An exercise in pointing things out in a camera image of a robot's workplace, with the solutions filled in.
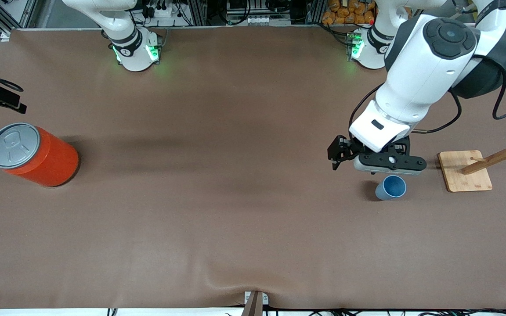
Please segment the blue plastic cup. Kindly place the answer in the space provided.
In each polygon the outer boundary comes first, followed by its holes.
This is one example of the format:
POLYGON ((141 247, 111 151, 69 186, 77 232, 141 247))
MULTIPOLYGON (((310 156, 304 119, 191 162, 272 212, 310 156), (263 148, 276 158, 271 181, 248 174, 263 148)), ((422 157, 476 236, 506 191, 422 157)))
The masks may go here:
POLYGON ((382 201, 402 197, 406 193, 406 182, 397 175, 386 176, 376 187, 376 198, 382 201))

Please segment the wooden cup rack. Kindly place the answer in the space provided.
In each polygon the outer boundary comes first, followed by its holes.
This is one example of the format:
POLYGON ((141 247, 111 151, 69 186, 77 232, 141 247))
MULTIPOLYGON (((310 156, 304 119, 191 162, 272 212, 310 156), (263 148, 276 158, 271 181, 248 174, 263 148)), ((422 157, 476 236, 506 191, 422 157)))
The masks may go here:
POLYGON ((443 151, 437 157, 448 192, 489 191, 488 168, 506 161, 506 148, 486 157, 478 150, 443 151))

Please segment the orange can with grey lid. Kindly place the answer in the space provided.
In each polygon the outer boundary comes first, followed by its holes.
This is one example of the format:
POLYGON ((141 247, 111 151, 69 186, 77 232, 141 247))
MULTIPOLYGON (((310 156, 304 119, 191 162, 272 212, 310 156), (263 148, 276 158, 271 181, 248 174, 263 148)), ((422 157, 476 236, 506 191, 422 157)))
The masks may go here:
POLYGON ((28 124, 0 129, 0 169, 44 187, 68 182, 79 166, 77 150, 54 134, 28 124))

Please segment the orange packaged snacks pile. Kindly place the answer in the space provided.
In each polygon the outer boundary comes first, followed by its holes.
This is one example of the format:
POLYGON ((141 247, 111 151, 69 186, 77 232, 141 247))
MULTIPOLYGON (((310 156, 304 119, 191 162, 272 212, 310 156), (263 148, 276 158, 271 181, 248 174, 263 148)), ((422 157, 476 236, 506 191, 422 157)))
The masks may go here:
POLYGON ((321 23, 373 25, 378 12, 375 0, 327 0, 321 23))

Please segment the white connector strip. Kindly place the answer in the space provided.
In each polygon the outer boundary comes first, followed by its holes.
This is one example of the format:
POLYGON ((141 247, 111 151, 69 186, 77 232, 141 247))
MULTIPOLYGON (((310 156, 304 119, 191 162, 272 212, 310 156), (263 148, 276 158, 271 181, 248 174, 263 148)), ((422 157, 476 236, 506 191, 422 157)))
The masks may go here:
POLYGON ((246 22, 247 26, 271 26, 278 24, 279 22, 281 22, 281 20, 279 18, 275 18, 273 16, 268 15, 265 16, 254 15, 249 16, 246 22))

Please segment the brown table mat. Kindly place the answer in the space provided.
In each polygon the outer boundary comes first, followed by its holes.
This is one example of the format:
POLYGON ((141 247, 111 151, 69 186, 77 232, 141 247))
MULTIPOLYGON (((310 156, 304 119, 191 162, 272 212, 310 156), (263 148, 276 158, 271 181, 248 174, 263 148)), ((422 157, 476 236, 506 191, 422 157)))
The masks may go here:
POLYGON ((0 309, 236 305, 506 309, 506 161, 493 188, 450 193, 437 155, 506 147, 498 93, 412 135, 406 194, 327 147, 385 80, 318 27, 171 30, 132 73, 99 31, 15 31, 0 77, 26 122, 72 145, 74 176, 44 187, 0 169, 0 309))

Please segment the white power strip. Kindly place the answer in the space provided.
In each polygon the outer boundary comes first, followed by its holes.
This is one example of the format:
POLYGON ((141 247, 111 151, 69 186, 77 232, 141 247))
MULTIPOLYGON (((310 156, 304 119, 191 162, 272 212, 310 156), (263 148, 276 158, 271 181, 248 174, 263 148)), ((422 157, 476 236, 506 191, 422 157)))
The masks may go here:
POLYGON ((172 2, 149 3, 142 14, 145 18, 174 18, 177 16, 177 8, 172 2))

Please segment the aluminium frame profile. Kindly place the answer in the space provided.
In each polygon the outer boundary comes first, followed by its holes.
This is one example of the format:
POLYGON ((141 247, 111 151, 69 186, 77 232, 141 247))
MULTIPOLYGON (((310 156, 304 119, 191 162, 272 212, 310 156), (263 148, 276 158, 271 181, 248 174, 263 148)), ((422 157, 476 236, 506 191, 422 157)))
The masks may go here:
POLYGON ((28 28, 44 0, 0 0, 0 35, 28 28))

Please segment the aluminium frame post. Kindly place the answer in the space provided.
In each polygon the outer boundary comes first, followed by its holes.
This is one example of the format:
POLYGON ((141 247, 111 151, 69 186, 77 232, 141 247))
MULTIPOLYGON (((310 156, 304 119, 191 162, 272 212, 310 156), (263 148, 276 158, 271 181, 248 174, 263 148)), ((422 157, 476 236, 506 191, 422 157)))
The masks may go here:
POLYGON ((188 0, 194 26, 205 26, 208 0, 188 0))
POLYGON ((322 16, 327 10, 327 0, 306 0, 307 14, 305 16, 305 24, 313 22, 321 23, 322 16))

